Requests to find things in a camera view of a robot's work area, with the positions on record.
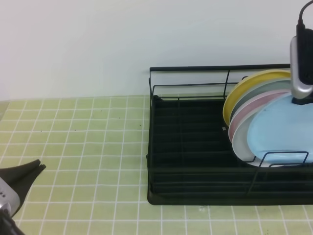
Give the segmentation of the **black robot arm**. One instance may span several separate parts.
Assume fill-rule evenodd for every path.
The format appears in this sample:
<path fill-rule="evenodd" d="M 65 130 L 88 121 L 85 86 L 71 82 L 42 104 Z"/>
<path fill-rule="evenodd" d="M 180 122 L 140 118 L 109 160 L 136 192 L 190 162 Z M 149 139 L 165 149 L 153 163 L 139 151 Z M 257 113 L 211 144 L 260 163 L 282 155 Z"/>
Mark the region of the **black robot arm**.
<path fill-rule="evenodd" d="M 3 235 L 310 235 L 313 208 L 153 206 L 146 96 L 11 100 L 0 105 L 0 166 L 40 160 Z"/>

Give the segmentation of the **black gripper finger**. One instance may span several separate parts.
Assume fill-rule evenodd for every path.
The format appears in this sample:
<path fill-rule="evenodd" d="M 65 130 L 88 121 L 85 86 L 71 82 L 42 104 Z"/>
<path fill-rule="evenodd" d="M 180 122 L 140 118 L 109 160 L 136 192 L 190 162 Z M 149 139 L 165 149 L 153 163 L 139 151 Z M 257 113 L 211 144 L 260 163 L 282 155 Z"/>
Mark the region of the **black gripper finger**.
<path fill-rule="evenodd" d="M 46 168 L 46 165 L 41 164 L 40 165 L 40 174 L 41 172 Z M 34 184 L 34 182 L 25 182 L 25 183 L 19 183 L 17 185 L 13 185 L 12 188 L 13 190 L 18 194 L 19 198 L 20 198 L 20 207 L 18 208 L 17 212 L 21 209 L 23 203 L 26 200 L 26 196 L 30 191 L 31 186 Z"/>
<path fill-rule="evenodd" d="M 9 168 L 0 169 L 0 178 L 3 179 L 9 186 L 19 183 L 34 182 L 40 174 L 40 160 Z"/>

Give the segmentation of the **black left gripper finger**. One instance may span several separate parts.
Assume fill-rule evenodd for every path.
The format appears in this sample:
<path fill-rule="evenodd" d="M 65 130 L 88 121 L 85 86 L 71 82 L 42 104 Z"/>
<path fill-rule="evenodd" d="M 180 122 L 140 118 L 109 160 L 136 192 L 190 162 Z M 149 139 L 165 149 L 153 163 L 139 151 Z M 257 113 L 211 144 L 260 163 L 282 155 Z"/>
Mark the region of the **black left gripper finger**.
<path fill-rule="evenodd" d="M 313 98 L 312 97 L 306 97 L 303 99 L 299 99 L 299 98 L 292 98 L 292 103 L 296 104 L 296 105 L 306 105 L 306 104 L 311 104 L 313 103 Z"/>

